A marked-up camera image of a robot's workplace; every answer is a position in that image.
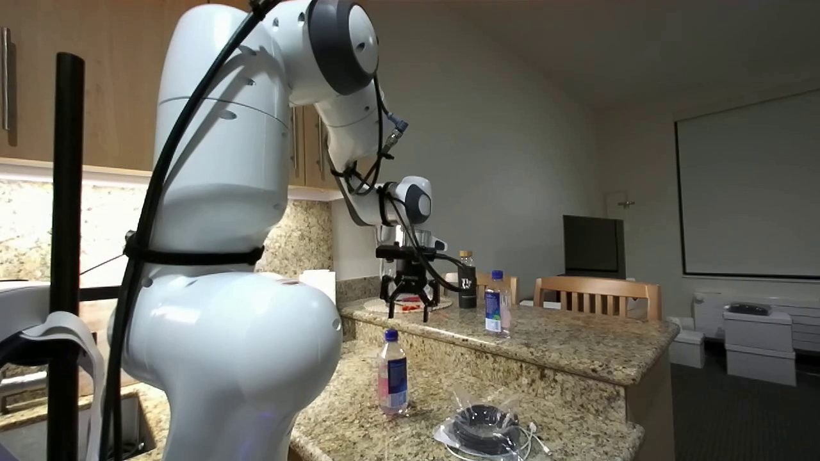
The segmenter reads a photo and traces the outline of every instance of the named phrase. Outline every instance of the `television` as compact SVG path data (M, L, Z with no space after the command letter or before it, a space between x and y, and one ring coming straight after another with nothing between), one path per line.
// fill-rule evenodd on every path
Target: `television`
M625 280L622 220L565 216L565 274Z

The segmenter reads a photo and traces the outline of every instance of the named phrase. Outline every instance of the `water bottle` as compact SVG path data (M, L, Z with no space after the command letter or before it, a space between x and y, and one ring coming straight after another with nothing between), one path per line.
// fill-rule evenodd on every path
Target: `water bottle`
M477 307L477 264L472 260L472 251L460 251L460 260L465 266L460 266L460 287L466 293L460 293L462 307Z
M493 283L486 285L486 293L485 293L485 330L486 334L494 334L494 335L503 335L506 334L506 290L503 290L503 280L506 280L506 271L493 271Z
M384 345L379 352L378 395L379 395L383 413L388 418L398 418L407 410L407 401L411 401L407 354L394 329L384 330Z

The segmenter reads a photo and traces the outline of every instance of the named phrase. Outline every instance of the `black pole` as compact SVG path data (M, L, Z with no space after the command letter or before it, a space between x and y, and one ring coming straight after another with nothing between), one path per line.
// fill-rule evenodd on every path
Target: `black pole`
M51 313L74 315L79 313L82 92L85 61L56 55L50 303ZM50 461L76 461L76 354L76 345L66 344L50 361Z

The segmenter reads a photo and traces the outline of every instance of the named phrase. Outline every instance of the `bottle cap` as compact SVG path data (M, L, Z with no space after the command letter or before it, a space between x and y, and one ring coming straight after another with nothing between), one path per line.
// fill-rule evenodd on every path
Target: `bottle cap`
M398 344L398 340L399 340L399 334L398 334L394 329L388 329L388 330L384 330L384 340L388 340L388 344Z

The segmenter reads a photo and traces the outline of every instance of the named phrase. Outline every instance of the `chair backrest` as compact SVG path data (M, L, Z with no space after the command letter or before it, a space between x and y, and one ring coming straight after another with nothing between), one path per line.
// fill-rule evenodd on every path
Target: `chair backrest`
M658 285L627 283L627 280L595 280L595 276L539 276L534 305L551 301L562 303L562 310L590 313L590 315L618 315L658 320L662 319L662 290Z
M480 298L485 294L485 290L489 287L489 283L493 283L493 274L477 274L477 293L480 293ZM503 280L503 287L506 287L506 293L511 294L511 303L513 305L518 305L518 276L513 276L513 274L506 274L506 280Z

